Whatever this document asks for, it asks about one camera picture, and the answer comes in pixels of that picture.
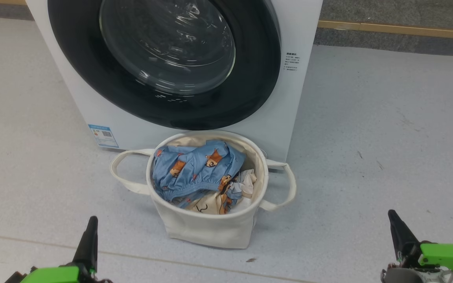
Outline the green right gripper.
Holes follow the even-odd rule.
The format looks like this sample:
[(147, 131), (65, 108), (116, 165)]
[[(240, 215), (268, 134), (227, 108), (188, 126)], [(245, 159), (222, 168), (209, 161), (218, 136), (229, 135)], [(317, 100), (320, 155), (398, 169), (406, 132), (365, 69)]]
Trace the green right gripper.
[(388, 210), (390, 232), (398, 262), (418, 262), (421, 266), (439, 266), (453, 271), (453, 244), (422, 243), (393, 209)]

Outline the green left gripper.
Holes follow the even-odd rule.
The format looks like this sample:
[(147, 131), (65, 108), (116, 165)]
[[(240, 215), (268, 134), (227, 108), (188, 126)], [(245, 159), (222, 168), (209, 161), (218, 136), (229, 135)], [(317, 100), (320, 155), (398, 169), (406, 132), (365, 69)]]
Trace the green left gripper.
[[(72, 262), (83, 266), (87, 272), (97, 272), (98, 218), (96, 216), (89, 218)], [(32, 267), (20, 283), (79, 283), (79, 275), (77, 266)]]

